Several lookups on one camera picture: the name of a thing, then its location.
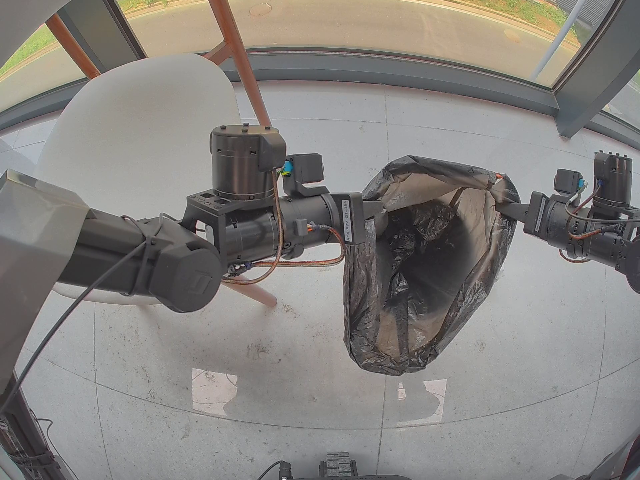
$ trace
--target white label sticker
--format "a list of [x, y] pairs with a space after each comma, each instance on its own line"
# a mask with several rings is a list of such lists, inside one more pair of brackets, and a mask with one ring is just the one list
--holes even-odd
[[353, 236], [351, 235], [351, 208], [348, 199], [342, 200], [342, 226], [344, 228], [344, 241], [353, 242]]
[[547, 198], [542, 198], [542, 203], [540, 203], [540, 211], [538, 212], [538, 220], [536, 221], [536, 233], [540, 231], [540, 223], [542, 222], [542, 215], [545, 212], [545, 204], [547, 203]]

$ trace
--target chair backrest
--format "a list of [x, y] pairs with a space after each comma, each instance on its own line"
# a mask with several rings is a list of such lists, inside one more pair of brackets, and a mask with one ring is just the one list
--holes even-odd
[[212, 185], [209, 135], [238, 124], [224, 72], [196, 54], [135, 61], [88, 82], [55, 124], [35, 177], [101, 211], [181, 218]]

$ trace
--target chair leg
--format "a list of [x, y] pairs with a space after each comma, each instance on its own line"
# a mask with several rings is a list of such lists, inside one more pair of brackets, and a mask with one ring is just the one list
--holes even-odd
[[[236, 276], [235, 279], [245, 280], [246, 277], [240, 275]], [[267, 292], [264, 288], [260, 288], [258, 284], [226, 284], [223, 283], [227, 288], [231, 288], [245, 297], [249, 297], [249, 299], [253, 299], [261, 304], [264, 304], [267, 307], [275, 308], [278, 305], [278, 299], [275, 295]]]

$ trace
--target white floor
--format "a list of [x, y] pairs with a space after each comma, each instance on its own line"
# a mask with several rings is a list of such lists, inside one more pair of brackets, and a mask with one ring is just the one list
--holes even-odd
[[[322, 153], [334, 191], [359, 191], [414, 154], [507, 173], [528, 201], [552, 192], [558, 168], [590, 179], [596, 150], [640, 159], [480, 100], [364, 84], [261, 89], [289, 151]], [[0, 170], [33, 169], [51, 126], [0, 132]], [[361, 474], [545, 480], [587, 473], [640, 424], [640, 298], [612, 269], [566, 263], [518, 226], [483, 306], [425, 371], [401, 378], [349, 359], [341, 280], [340, 267], [277, 271], [264, 283], [274, 310], [226, 289], [188, 315], [85, 302], [25, 395], [55, 421], [54, 444], [81, 479], [252, 479], [279, 459], [314, 476], [326, 452], [349, 451]], [[69, 302], [51, 295], [21, 364]]]

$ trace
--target trash bin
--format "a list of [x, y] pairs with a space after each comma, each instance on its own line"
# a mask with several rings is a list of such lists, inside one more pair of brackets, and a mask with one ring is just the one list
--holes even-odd
[[385, 212], [344, 265], [344, 342], [364, 370], [421, 370], [450, 343], [489, 294], [516, 220], [496, 202], [520, 202], [506, 175], [405, 156], [362, 193]]

